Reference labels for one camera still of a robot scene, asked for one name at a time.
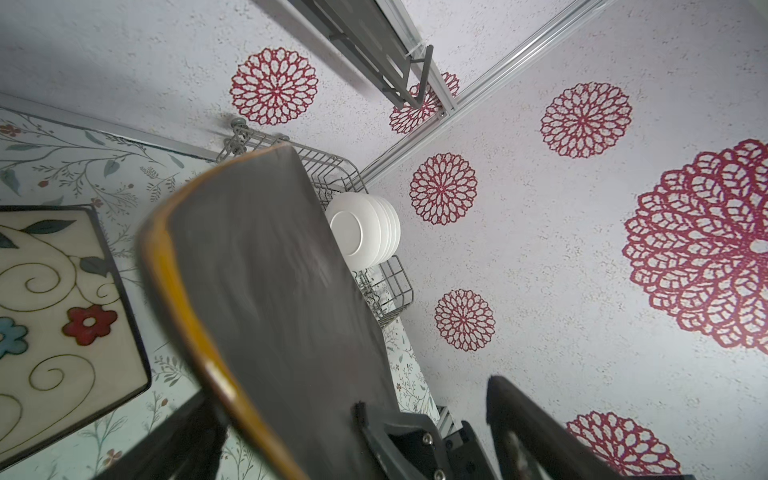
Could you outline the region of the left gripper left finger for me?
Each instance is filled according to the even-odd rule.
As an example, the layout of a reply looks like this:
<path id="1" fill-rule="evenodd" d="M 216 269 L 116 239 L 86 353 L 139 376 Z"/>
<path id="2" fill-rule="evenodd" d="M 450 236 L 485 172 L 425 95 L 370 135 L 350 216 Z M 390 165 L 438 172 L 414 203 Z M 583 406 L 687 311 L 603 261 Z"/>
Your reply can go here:
<path id="1" fill-rule="evenodd" d="M 202 390 L 99 479 L 214 479 L 227 440 L 216 405 Z"/>

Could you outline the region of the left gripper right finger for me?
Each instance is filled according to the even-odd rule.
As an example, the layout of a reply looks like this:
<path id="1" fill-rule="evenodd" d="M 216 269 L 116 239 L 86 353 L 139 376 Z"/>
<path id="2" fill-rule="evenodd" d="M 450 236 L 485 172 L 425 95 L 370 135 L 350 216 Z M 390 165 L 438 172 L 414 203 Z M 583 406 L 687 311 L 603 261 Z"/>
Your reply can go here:
<path id="1" fill-rule="evenodd" d="M 552 479 L 621 477 L 502 376 L 488 379 L 486 422 L 503 479 L 521 477 L 521 451 L 526 451 Z"/>

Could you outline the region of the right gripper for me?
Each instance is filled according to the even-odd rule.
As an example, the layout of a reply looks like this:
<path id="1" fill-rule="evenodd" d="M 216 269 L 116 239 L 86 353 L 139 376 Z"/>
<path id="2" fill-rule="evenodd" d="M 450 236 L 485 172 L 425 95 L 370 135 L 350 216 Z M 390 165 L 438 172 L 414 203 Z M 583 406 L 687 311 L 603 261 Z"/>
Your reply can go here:
<path id="1" fill-rule="evenodd" d="M 424 414 L 358 402 L 354 415 L 368 448 L 389 480 L 495 480 L 497 476 L 469 422 L 443 441 Z"/>

